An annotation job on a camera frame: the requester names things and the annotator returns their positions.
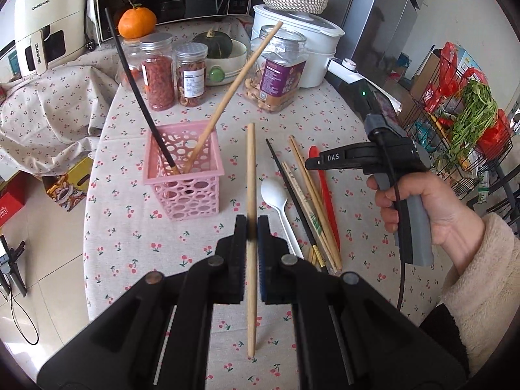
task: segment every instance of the green leafy vegetable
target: green leafy vegetable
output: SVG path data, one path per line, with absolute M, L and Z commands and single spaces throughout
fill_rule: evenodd
M 489 86 L 470 79 L 462 90 L 462 102 L 464 110 L 451 129 L 449 163 L 466 159 L 484 131 L 497 121 L 498 106 Z

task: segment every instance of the screw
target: screw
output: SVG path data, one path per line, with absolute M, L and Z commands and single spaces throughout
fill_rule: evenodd
M 295 265 L 298 262 L 298 258 L 296 258 L 293 254 L 285 254 L 282 257 L 282 264 L 284 265 Z
M 220 255 L 213 255 L 207 260 L 210 267 L 219 267 L 224 263 L 224 259 Z
M 163 275 L 159 273 L 158 271 L 150 271 L 145 276 L 145 281 L 148 284 L 157 284 L 163 279 Z
M 359 276 L 354 272 L 346 272 L 343 275 L 343 281 L 347 284 L 358 284 Z

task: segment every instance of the glass jar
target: glass jar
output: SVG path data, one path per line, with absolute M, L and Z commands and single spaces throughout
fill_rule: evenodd
M 202 104 L 205 91 L 207 45 L 186 43 L 175 48 L 179 102 L 185 107 Z
M 274 26 L 262 26 L 258 38 L 251 41 L 251 54 Z M 307 50 L 307 38 L 280 28 L 248 72 L 243 95 L 260 109 L 276 113 L 287 107 L 298 91 Z
M 130 68 L 130 72 L 132 73 L 135 83 L 137 84 L 139 90 L 142 92 L 145 82 L 142 78 L 142 52 L 139 48 L 139 39 L 123 39 L 121 47 L 123 48 L 126 61 L 128 62 L 128 67 Z M 119 62 L 118 65 L 116 80 L 127 91 L 132 90 L 132 87 L 130 86 L 130 82 L 128 82 L 128 78 L 126 77 L 126 73 L 123 70 L 121 62 Z
M 167 110 L 175 103 L 172 43 L 173 37 L 167 32 L 151 33 L 140 39 L 145 92 L 155 111 Z

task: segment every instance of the basket hole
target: basket hole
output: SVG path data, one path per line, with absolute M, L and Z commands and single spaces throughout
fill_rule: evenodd
M 207 182 L 197 182 L 193 185 L 196 189 L 204 189 L 207 188 L 208 183 Z

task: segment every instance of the red box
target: red box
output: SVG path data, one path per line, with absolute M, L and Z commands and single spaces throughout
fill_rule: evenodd
M 25 205 L 25 173 L 17 173 L 0 191 L 0 226 Z

